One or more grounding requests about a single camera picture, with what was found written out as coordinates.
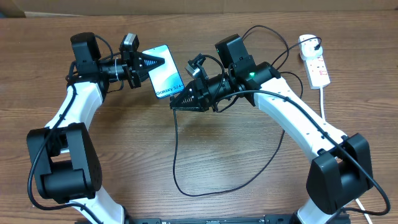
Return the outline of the Samsung Galaxy smartphone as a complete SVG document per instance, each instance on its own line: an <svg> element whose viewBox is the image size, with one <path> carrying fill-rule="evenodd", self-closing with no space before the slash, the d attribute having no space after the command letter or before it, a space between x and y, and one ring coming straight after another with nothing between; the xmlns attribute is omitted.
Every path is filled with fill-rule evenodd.
<svg viewBox="0 0 398 224"><path fill-rule="evenodd" d="M168 45L160 45L145 50L143 53L165 60L163 65L149 72L149 78L158 99L172 96L184 90L185 86Z"/></svg>

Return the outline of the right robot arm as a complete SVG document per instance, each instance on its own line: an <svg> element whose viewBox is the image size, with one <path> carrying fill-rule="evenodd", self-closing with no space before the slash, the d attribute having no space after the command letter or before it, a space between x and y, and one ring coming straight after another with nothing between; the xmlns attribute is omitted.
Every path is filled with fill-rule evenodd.
<svg viewBox="0 0 398 224"><path fill-rule="evenodd" d="M216 45L223 71L208 78L204 55L189 61L192 81L171 98L174 111L218 110L221 100L245 98L273 118L310 162L308 201L289 217L291 223L337 222L349 203L374 186L369 143L360 134L347 136L327 123L288 86L267 62L256 63L235 34Z"/></svg>

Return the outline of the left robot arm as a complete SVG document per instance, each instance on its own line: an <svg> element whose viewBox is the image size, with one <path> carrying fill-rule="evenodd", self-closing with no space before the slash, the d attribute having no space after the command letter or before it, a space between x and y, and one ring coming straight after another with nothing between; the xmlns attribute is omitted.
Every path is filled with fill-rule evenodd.
<svg viewBox="0 0 398 224"><path fill-rule="evenodd" d="M128 82L131 88L139 88L165 60L139 52L138 37L132 33L124 36L119 53L102 57L100 38L83 32L70 39L75 60L65 77L66 98L44 128L27 135L32 163L27 195L38 209L73 207L90 223L133 223L126 208L102 185L101 164L88 130L110 92L110 83Z"/></svg>

